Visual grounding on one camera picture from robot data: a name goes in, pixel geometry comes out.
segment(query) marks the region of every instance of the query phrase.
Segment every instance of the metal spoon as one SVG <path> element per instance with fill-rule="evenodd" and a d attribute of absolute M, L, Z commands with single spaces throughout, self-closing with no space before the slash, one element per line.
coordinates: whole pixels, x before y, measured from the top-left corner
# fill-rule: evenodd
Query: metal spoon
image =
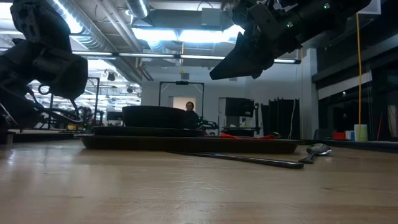
<path fill-rule="evenodd" d="M 299 160 L 304 164 L 313 164 L 315 160 L 315 156 L 329 156 L 332 153 L 332 150 L 329 146 L 325 144 L 314 144 L 307 148 L 307 153 L 310 155 L 304 159 Z"/>

